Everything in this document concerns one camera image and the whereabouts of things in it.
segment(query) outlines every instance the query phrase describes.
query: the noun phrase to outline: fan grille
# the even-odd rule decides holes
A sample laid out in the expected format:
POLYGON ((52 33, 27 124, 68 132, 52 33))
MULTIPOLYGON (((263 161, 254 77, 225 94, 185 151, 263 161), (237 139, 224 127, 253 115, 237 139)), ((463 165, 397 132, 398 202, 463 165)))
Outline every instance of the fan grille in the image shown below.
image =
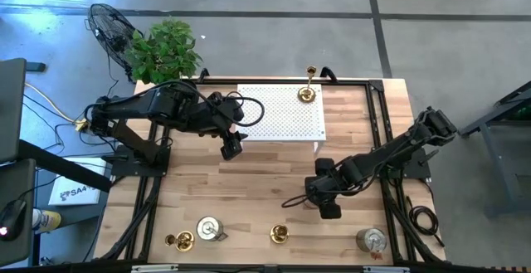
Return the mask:
POLYGON ((136 30, 115 8, 107 4, 93 4, 89 9, 89 25, 94 36, 110 57, 126 71, 130 65, 125 60, 125 50, 130 47, 136 30))

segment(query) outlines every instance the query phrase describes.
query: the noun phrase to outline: concrete floor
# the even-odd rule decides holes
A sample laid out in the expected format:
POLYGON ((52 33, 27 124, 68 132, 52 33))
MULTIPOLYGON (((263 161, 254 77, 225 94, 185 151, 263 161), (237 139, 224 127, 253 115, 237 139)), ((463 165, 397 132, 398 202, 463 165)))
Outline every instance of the concrete floor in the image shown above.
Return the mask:
MULTIPOLYGON (((115 7, 153 10, 370 12, 368 0, 0 0, 1 5, 115 7)), ((426 14, 531 14, 531 0, 378 0, 381 12, 426 14)), ((85 17, 0 14, 0 59, 26 57, 48 69, 28 74, 68 114, 77 116, 111 85, 105 52, 86 31, 85 17)), ((128 17, 145 31, 160 17, 128 17)), ((382 77, 373 21, 363 19, 185 18, 197 50, 213 75, 302 76, 309 65, 330 66, 338 76, 382 77)), ((529 22, 383 21, 395 78, 405 78, 414 112, 443 109, 458 127, 489 110, 500 97, 529 80, 529 22)), ((116 95, 133 86, 120 78, 116 95)), ((33 98, 40 98, 27 90, 33 98)), ((36 110, 51 124, 60 120, 36 110)), ((24 110, 24 139, 47 146, 53 133, 24 110)), ((529 266, 531 218, 486 218, 486 206, 502 193, 479 135, 456 139, 431 161, 436 211, 448 260, 473 266, 529 266)), ((106 151, 88 147, 65 128, 63 154, 106 151)), ((41 254, 54 261, 80 261, 95 221, 63 228, 43 238, 41 254)))

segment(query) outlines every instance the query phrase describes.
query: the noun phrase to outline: wooden table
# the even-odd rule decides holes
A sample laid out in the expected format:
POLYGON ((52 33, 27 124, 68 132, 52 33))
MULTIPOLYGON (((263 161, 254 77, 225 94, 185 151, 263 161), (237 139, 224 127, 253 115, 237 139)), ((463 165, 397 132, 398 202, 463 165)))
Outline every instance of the wooden table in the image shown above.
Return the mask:
MULTIPOLYGON (((389 79, 383 80, 383 84, 392 132, 396 136, 413 122, 406 83, 402 79, 389 79)), ((138 84, 136 92, 149 87, 138 84)), ((214 90, 226 94, 235 90, 236 85, 200 85, 198 88, 205 95, 214 90)), ((368 152, 373 146, 373 137, 364 88, 324 85, 323 90, 327 140, 319 157, 340 160, 368 152)), ((378 103, 376 106, 380 120, 378 103)), ((148 137, 149 121, 130 120, 129 126, 148 137)), ((323 220, 318 210, 303 205, 280 207, 286 199, 303 193, 304 177, 314 175, 312 144, 244 143, 243 153, 227 162, 219 151, 220 139, 199 138, 177 131, 172 131, 170 137, 173 139, 172 157, 158 197, 150 263, 392 264, 389 245, 383 252, 383 259, 374 260, 360 251, 355 241, 356 233, 368 227, 379 228, 387 235, 378 182, 354 197, 338 197, 343 216, 337 220, 323 220), (229 236, 225 241, 197 239, 195 247, 184 253, 164 245, 168 234, 181 231, 196 234, 197 221, 205 216, 222 221, 229 236), (270 229, 276 223, 284 223, 289 228, 290 239, 283 245, 269 238, 270 229)), ((138 178, 124 178, 111 189, 95 257, 105 254, 129 224, 138 183, 138 178)), ((403 187, 413 204, 434 209, 424 184, 405 180, 403 187)), ((401 253, 406 257, 402 229, 397 226, 401 253)), ((144 223, 139 228, 135 255, 140 250, 143 234, 144 223)), ((436 256, 445 258, 444 250, 434 237, 421 237, 436 256)))

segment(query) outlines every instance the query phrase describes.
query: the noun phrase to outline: brass candle holder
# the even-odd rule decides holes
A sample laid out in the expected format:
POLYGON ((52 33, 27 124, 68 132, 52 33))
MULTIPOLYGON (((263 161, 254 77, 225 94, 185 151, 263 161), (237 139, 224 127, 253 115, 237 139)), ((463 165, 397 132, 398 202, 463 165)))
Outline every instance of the brass candle holder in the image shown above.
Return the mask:
POLYGON ((167 235, 164 239, 166 246, 175 245, 175 248, 180 252, 186 252, 192 249, 195 237, 189 231, 179 232, 177 236, 167 235))
POLYGON ((285 243, 288 241, 289 236, 290 234, 288 233, 288 227, 283 224, 277 224, 271 228, 270 238, 276 244, 285 243))
POLYGON ((308 75, 308 85, 301 88, 297 93, 299 100, 303 103, 311 103, 315 100, 315 90, 310 88, 309 84, 314 78, 316 72, 317 69, 314 66, 309 66, 306 68, 306 74, 308 75))

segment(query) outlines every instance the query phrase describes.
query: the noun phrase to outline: potted plant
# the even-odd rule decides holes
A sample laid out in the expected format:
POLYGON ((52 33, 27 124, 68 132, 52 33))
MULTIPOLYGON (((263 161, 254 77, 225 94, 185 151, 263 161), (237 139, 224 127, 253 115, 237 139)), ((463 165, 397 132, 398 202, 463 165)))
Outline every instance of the potted plant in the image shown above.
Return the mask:
POLYGON ((190 78, 202 61, 193 50, 196 39, 190 25, 164 20, 149 31, 146 38, 135 31, 131 47, 125 52, 133 77, 145 84, 190 78))

